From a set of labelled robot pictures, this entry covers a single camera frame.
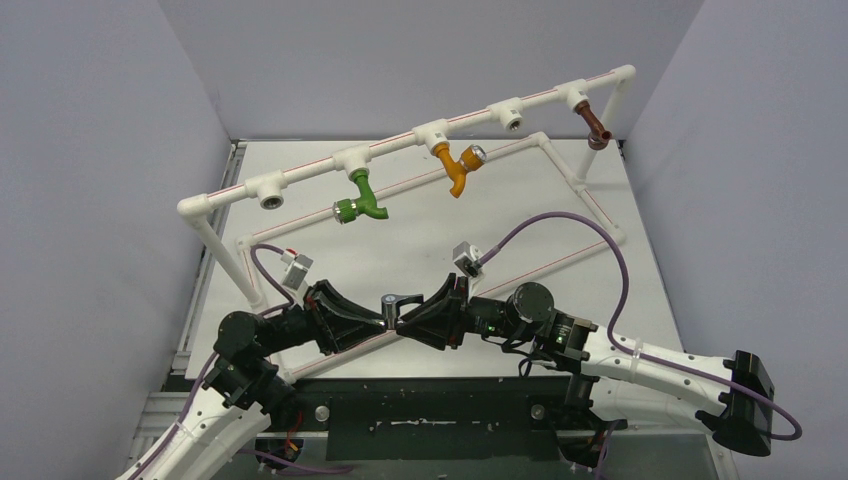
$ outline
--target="red stripe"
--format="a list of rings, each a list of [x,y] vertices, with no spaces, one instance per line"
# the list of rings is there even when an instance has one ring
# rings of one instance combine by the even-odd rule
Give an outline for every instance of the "red stripe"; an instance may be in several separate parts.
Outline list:
[[[503,148],[506,148],[506,147],[511,147],[511,146],[515,145],[516,143],[521,143],[521,142],[523,142],[523,141],[525,141],[525,140],[529,140],[529,138],[522,138],[521,140],[519,140],[519,141],[517,141],[517,142],[507,143],[506,145],[501,145],[501,146],[500,146],[500,147],[498,147],[498,148],[495,148],[495,149],[489,150],[489,153],[497,152],[498,150],[503,149]]]
[[[314,164],[316,164],[316,163],[318,163],[318,162],[323,162],[324,160],[329,160],[329,159],[331,159],[331,158],[333,158],[333,157],[322,158],[321,160],[315,160],[314,162],[304,163],[303,165],[300,165],[300,166],[297,166],[297,167],[294,167],[294,168],[290,168],[290,169],[288,169],[288,170],[284,170],[284,171],[283,171],[283,173],[293,172],[293,171],[295,171],[295,170],[297,170],[297,169],[300,169],[300,168],[303,168],[303,167],[308,167],[308,166],[310,166],[310,165],[314,165]]]
[[[384,334],[382,334],[382,335],[377,335],[376,337],[369,338],[368,340],[366,340],[366,341],[364,341],[364,342],[360,343],[359,345],[357,345],[357,346],[355,346],[355,347],[353,347],[353,348],[351,348],[350,350],[347,350],[347,351],[348,351],[348,352],[352,352],[353,350],[356,350],[357,348],[359,348],[359,347],[361,347],[361,346],[363,346],[363,345],[367,345],[367,344],[369,344],[369,343],[371,343],[371,342],[373,342],[373,341],[377,340],[378,338],[382,338],[382,337],[384,337],[384,336],[386,336],[386,335],[389,335],[389,334],[390,334],[390,333],[384,333]],[[311,367],[314,367],[314,366],[316,366],[316,365],[321,365],[322,363],[324,363],[324,362],[328,362],[328,361],[332,360],[333,358],[335,358],[335,355],[333,355],[333,356],[329,356],[329,357],[326,357],[326,358],[323,358],[323,359],[321,359],[321,360],[319,360],[319,361],[317,361],[317,362],[310,363],[309,365],[307,365],[307,366],[305,366],[305,367],[302,367],[302,368],[299,368],[299,369],[295,370],[294,372],[292,372],[292,375],[296,375],[298,372],[302,372],[302,371],[306,370],[307,368],[311,368]]]
[[[435,170],[433,170],[433,171],[431,171],[431,172],[422,173],[421,175],[418,175],[417,177],[412,177],[412,178],[407,179],[407,180],[404,180],[404,181],[402,181],[402,182],[398,182],[398,183],[396,183],[396,184],[394,184],[394,185],[389,185],[388,187],[383,187],[383,188],[381,188],[381,189],[379,189],[379,190],[374,190],[374,193],[382,192],[383,190],[388,190],[388,189],[390,189],[390,188],[392,188],[392,187],[397,187],[398,185],[403,185],[404,183],[411,182],[411,181],[413,181],[413,180],[417,180],[417,179],[419,179],[419,178],[421,178],[421,177],[424,177],[424,176],[430,175],[431,173],[436,173],[436,172],[441,171],[441,170],[442,170],[441,168],[437,168],[437,169],[435,169]]]
[[[531,98],[541,97],[542,95],[547,95],[551,92],[555,92],[556,88],[552,88],[550,90],[545,90],[544,92],[534,93],[533,95],[528,95],[526,97],[521,97],[522,100],[530,100]]]
[[[586,81],[588,82],[588,81],[590,81],[590,80],[597,80],[597,79],[599,79],[599,78],[603,78],[603,77],[606,77],[607,75],[612,75],[612,74],[614,74],[614,73],[615,73],[615,72],[607,72],[607,73],[605,73],[605,74],[603,74],[603,75],[598,75],[598,76],[596,76],[596,77],[587,78],[587,79],[586,79]]]
[[[592,196],[592,193],[591,193],[591,192],[589,192],[589,189],[588,189],[588,188],[586,189],[586,193],[589,195],[589,198],[591,198],[591,199],[592,199],[592,202],[594,202],[594,204],[598,207],[598,210],[600,210],[600,211],[601,211],[601,213],[603,213],[603,214],[604,214],[604,216],[605,216],[605,217],[607,217],[607,221],[608,221],[608,222],[610,222],[610,223],[612,223],[612,219],[611,219],[611,218],[609,218],[609,215],[607,215],[607,212],[605,212],[605,211],[604,211],[604,209],[601,207],[601,205],[598,203],[598,201],[597,201],[597,200],[595,200],[595,197],[593,197],[593,196]]]
[[[473,116],[475,116],[475,115],[480,115],[481,113],[487,113],[488,111],[489,111],[489,109],[487,108],[487,109],[485,109],[485,110],[478,110],[478,111],[476,111],[476,112],[474,112],[474,113],[469,113],[469,114],[463,115],[463,116],[461,116],[461,117],[453,117],[453,118],[451,118],[450,120],[448,120],[448,123],[450,123],[450,122],[457,122],[457,121],[459,121],[459,120],[462,120],[463,118],[473,117]]]
[[[250,279],[250,286],[256,288],[256,285],[253,283],[253,275],[250,273],[250,264],[247,263],[247,252],[242,250],[241,256],[244,257],[244,268],[247,270],[247,278]]]
[[[369,145],[368,147],[369,147],[369,148],[374,148],[374,147],[376,147],[376,146],[378,146],[378,145],[382,145],[382,144],[384,144],[384,143],[389,143],[389,142],[394,142],[395,140],[400,140],[401,138],[406,138],[406,137],[408,137],[408,136],[410,136],[410,135],[415,135],[415,134],[414,134],[414,133],[412,133],[412,132],[407,132],[407,133],[404,133],[403,135],[398,135],[398,136],[396,136],[396,137],[388,138],[388,139],[386,139],[386,140],[383,140],[382,142],[373,143],[373,144]]]
[[[586,250],[589,250],[590,248],[595,248],[595,247],[597,247],[598,245],[602,245],[602,244],[604,244],[604,243],[606,243],[606,242],[605,242],[605,241],[603,241],[603,240],[601,240],[600,242],[598,242],[598,243],[596,243],[596,244],[594,244],[594,245],[589,245],[588,247],[586,247],[586,248],[584,248],[584,249],[582,249],[582,250],[578,250],[578,251],[576,251],[576,252],[572,253],[571,255],[566,255],[566,256],[564,256],[564,257],[560,258],[559,260],[554,260],[553,262],[551,262],[551,263],[549,263],[549,264],[547,264],[547,265],[542,265],[541,267],[539,267],[539,268],[537,268],[537,269],[535,269],[535,270],[531,270],[531,271],[529,271],[529,272],[525,273],[524,275],[521,275],[521,276],[515,277],[515,278],[513,278],[512,280],[507,280],[506,282],[504,282],[504,283],[502,283],[502,284],[500,284],[500,285],[498,285],[498,286],[496,286],[496,287],[492,287],[492,288],[490,288],[490,289],[486,290],[485,292],[481,293],[480,295],[485,295],[485,294],[487,294],[487,293],[491,292],[492,290],[495,290],[495,289],[498,289],[498,288],[503,287],[504,285],[506,285],[506,284],[508,284],[508,283],[512,283],[512,282],[514,282],[514,281],[516,281],[516,280],[520,280],[520,279],[522,279],[522,278],[524,278],[524,277],[526,277],[526,276],[528,276],[528,275],[532,275],[532,274],[534,274],[534,273],[538,272],[539,270],[542,270],[543,268],[548,268],[548,267],[550,267],[551,265],[554,265],[554,264],[556,264],[556,263],[559,263],[559,262],[561,262],[561,261],[563,261],[563,260],[567,260],[567,259],[569,259],[569,258],[571,258],[571,257],[573,257],[573,256],[575,256],[575,255],[577,255],[577,254],[580,254],[580,253],[585,252]]]
[[[281,223],[281,224],[279,224],[279,225],[274,225],[273,227],[266,228],[265,230],[258,231],[258,232],[256,232],[256,233],[254,233],[253,235],[259,235],[259,234],[261,234],[261,233],[265,233],[265,232],[267,232],[267,231],[269,231],[269,230],[273,230],[273,229],[275,229],[275,228],[285,227],[286,225],[288,225],[288,224],[290,224],[290,223],[294,223],[294,222],[296,222],[296,221],[298,221],[298,220],[303,220],[303,219],[304,219],[304,218],[306,218],[306,217],[311,217],[312,215],[318,215],[319,213],[324,212],[324,211],[327,211],[327,210],[329,210],[330,208],[331,208],[331,207],[322,208],[321,210],[318,210],[317,212],[312,212],[312,213],[307,214],[307,215],[304,215],[304,216],[302,216],[302,217],[295,218],[294,220],[289,220],[289,221],[288,221],[288,222],[286,222],[286,223]]]
[[[235,189],[237,189],[237,188],[241,188],[241,187],[243,187],[243,186],[244,186],[244,184],[243,184],[243,183],[240,183],[240,184],[238,184],[238,185],[233,185],[233,186],[232,186],[232,187],[230,187],[230,188],[225,188],[225,189],[223,189],[223,190],[218,190],[218,191],[217,191],[217,192],[215,192],[215,193],[210,193],[210,194],[209,194],[209,195],[207,195],[206,197],[207,197],[207,198],[212,198],[212,197],[214,197],[214,196],[216,196],[216,195],[221,195],[222,193],[227,193],[227,192],[229,192],[230,190],[235,190]]]

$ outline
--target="brown pipe elbow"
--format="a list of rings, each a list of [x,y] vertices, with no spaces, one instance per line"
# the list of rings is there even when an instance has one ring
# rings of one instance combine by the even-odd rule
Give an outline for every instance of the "brown pipe elbow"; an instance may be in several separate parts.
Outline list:
[[[583,117],[586,125],[589,125],[589,148],[592,150],[603,150],[607,148],[609,141],[612,140],[612,133],[604,128],[604,125],[592,112],[589,102],[584,100],[578,103],[574,107],[574,112]]]

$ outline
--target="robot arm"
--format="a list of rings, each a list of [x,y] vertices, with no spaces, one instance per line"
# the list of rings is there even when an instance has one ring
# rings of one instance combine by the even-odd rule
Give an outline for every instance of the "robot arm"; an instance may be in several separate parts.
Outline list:
[[[420,295],[385,295],[382,303],[382,313],[372,312],[323,280],[307,289],[304,307],[270,318],[227,315],[213,347],[219,357],[185,419],[172,426],[172,438],[160,438],[119,479],[210,478],[250,438],[271,425],[288,428],[294,421],[295,389],[266,357],[310,341],[325,355],[345,352],[390,330],[439,350],[458,348],[466,334],[504,339],[504,353],[572,374],[575,393],[559,407],[602,423],[623,419],[695,428],[712,433],[731,450],[770,453],[770,408],[725,385],[642,358],[686,364],[773,398],[771,381],[755,355],[739,351],[733,360],[700,357],[618,337],[633,351],[625,353],[610,342],[604,327],[557,310],[551,292],[538,283],[525,283],[499,301],[469,297],[469,278],[450,274],[426,301]],[[400,307],[409,304],[418,305],[401,315]],[[525,345],[528,351],[519,350]],[[157,454],[161,443],[166,445]],[[151,455],[153,461],[142,468]]]

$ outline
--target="pvc pipe frame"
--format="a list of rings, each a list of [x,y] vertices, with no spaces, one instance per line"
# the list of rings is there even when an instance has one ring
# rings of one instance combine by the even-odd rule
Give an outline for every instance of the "pvc pipe frame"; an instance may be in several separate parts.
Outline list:
[[[622,67],[615,68],[605,74],[598,75],[596,77],[568,82],[554,87],[550,90],[546,90],[544,92],[528,95],[526,97],[510,99],[508,101],[500,102],[500,104],[509,104],[513,106],[513,109],[521,112],[528,108],[537,107],[556,101],[565,101],[566,97],[568,97],[568,93],[575,89],[584,89],[585,91],[589,91],[607,86],[614,86],[615,88],[613,89],[612,93],[610,94],[610,98],[607,101],[607,106],[604,109],[603,114],[601,115],[602,122],[609,122],[615,115],[617,107],[621,103],[621,98],[626,92],[627,87],[629,87],[631,80],[635,74],[636,69],[633,68],[633,66],[624,65]],[[478,110],[476,112],[472,112],[466,115],[460,115],[458,117],[445,120],[444,122],[440,121],[439,124],[443,126],[446,125],[447,128],[445,131],[440,131],[439,133],[441,133],[445,136],[445,138],[447,138],[449,134],[465,128],[488,122],[499,122],[502,112],[499,108],[495,108],[498,105],[499,104],[493,104],[490,108],[486,108],[484,110]],[[425,127],[429,130],[432,129],[432,125],[435,123],[436,122],[431,122],[429,124],[422,125],[421,127]],[[385,140],[381,140],[376,143],[372,143],[370,145],[363,144],[353,148],[363,149],[363,147],[367,145],[369,157],[367,160],[370,160],[375,157],[396,152],[407,147],[422,145],[424,143],[424,139],[419,137],[420,135],[416,135],[416,133],[414,133],[413,131],[409,131],[400,135],[395,135],[394,137],[390,137]],[[589,149],[588,146],[586,147],[586,150],[587,151],[583,157],[583,160],[580,163],[577,174],[572,174],[571,178],[566,177],[566,180],[568,180],[569,183],[573,186],[580,184],[585,180],[586,173],[589,171],[592,161],[595,158],[594,150]],[[243,272],[238,267],[233,256],[230,255],[229,252],[227,252],[227,249],[221,242],[221,239],[218,237],[218,235],[215,234],[215,231],[212,229],[212,227],[209,226],[209,222],[207,221],[206,216],[219,207],[223,207],[225,205],[229,205],[231,203],[238,202],[247,198],[255,198],[259,196],[260,194],[257,192],[257,190],[259,190],[260,187],[264,187],[262,188],[263,191],[267,191],[270,186],[282,190],[289,184],[316,177],[324,173],[342,170],[344,169],[344,167],[344,165],[338,165],[333,156],[322,158],[320,160],[315,160],[313,162],[298,167],[290,168],[288,170],[278,170],[260,175],[258,177],[253,177],[247,179],[244,183],[234,185],[232,187],[225,188],[214,193],[200,194],[195,195],[193,197],[185,198],[180,201],[179,205],[177,206],[177,211],[180,213],[186,223],[188,223],[188,225],[191,226],[195,230],[195,232],[197,232],[197,235],[203,241],[204,245],[206,245],[206,248],[208,248],[209,251],[212,252],[212,255],[215,260],[217,260],[221,267],[224,269],[224,271],[227,272],[227,275],[229,275],[230,278],[233,279],[233,282],[236,284],[238,289],[242,292],[245,298],[247,298],[251,308],[254,311],[261,311],[267,308],[268,306],[264,296],[252,284],[250,278],[248,278],[245,272]],[[413,182],[413,184],[404,183],[404,186],[399,187],[397,190],[390,190],[393,187],[383,189],[382,197],[378,195],[377,198],[388,197],[395,193],[399,193],[401,191],[412,188],[413,186],[422,185],[424,183],[427,183],[428,181],[435,180],[436,178],[441,178],[441,176],[442,174],[437,171],[430,172],[421,177],[416,177],[416,179],[413,179],[417,180],[416,182]],[[300,226],[307,225],[313,221],[328,218],[331,215],[331,210],[328,208],[326,210],[322,210],[321,212],[316,212],[315,214],[295,221],[303,221],[302,223],[292,222],[292,226],[290,228],[299,228]],[[253,238],[254,241],[259,242],[263,241],[264,236],[258,235],[254,236]],[[239,244],[240,248],[243,248],[244,246],[244,243]]]
[[[487,162],[492,162],[499,158],[503,158],[518,151],[532,147],[539,147],[547,154],[548,158],[565,178],[565,181],[569,185],[569,187],[571,187],[571,190],[583,201],[586,207],[592,212],[593,216],[598,221],[598,223],[600,223],[601,226],[603,226],[604,229],[607,230],[610,235],[612,235],[613,239],[617,244],[623,244],[624,241],[627,239],[627,236],[625,235],[624,231],[612,221],[612,219],[607,215],[606,212],[604,212],[601,206],[595,201],[594,197],[592,197],[592,194],[586,188],[586,185],[577,180],[575,173],[565,163],[562,156],[560,156],[559,152],[556,150],[556,148],[554,148],[553,144],[551,143],[551,140],[544,133],[537,132],[527,138],[524,138],[517,142],[509,143],[507,145],[498,147],[490,151],[487,154]],[[399,184],[384,188],[383,190],[376,192],[376,195],[377,198],[385,198],[390,195],[395,195],[402,191],[410,190],[417,186],[424,185],[434,180],[438,180],[444,176],[445,172],[443,169],[440,168],[432,172],[419,175],[418,177],[411,178],[409,180],[406,180],[405,182],[401,182]],[[289,233],[293,230],[297,230],[299,228],[303,228],[308,225],[320,222],[321,220],[324,220],[330,216],[331,213],[329,212],[329,209],[320,210],[305,217],[301,217],[297,220],[292,220],[288,223],[284,223],[276,227],[271,227],[261,232],[254,233],[252,236],[248,236],[247,239],[243,239],[239,243],[239,248],[249,249],[251,244],[250,240],[256,243],[264,242],[272,238],[276,238],[286,233]],[[603,240],[601,240],[581,250],[578,250],[562,258],[554,260],[553,262],[550,262],[547,265],[543,265],[539,268],[524,273],[523,275],[519,275],[513,278],[512,280],[501,283],[500,285],[489,288],[488,290],[484,290],[479,294],[479,296],[494,297],[500,295],[504,292],[510,291],[512,288],[515,288],[515,286],[519,283],[533,281],[539,277],[552,273],[556,270],[565,268],[568,265],[576,263],[596,253],[602,252],[608,248],[609,245]],[[249,269],[251,275],[256,276],[255,273],[253,273],[255,267],[249,261],[245,260],[245,266]],[[391,345],[397,342],[398,340],[401,340],[402,338],[403,337],[397,335],[393,331],[386,332],[382,335],[370,338],[350,350],[337,353],[329,357],[324,357],[307,365],[297,367],[293,371],[288,370],[284,366],[283,358],[280,353],[275,353],[271,355],[271,360],[273,361],[273,363],[280,367],[279,374],[283,378],[283,380],[285,380],[289,384],[294,384],[297,380],[301,378],[312,377],[324,373],[328,370],[332,370],[333,368],[344,365],[345,363],[348,363],[352,360],[356,360],[357,358],[360,358],[374,350]]]

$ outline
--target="white wall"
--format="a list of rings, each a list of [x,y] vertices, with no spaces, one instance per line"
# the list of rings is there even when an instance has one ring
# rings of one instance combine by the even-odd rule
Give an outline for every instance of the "white wall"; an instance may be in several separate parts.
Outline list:
[[[228,148],[155,1],[0,3],[0,478],[118,474]]]
[[[848,478],[846,20],[707,0],[625,148],[683,344],[761,355],[805,427],[744,479]]]
[[[336,139],[387,136],[632,63],[637,82],[612,128],[624,138],[701,3],[160,0],[233,138]],[[586,135],[562,105],[531,112],[526,128]]]

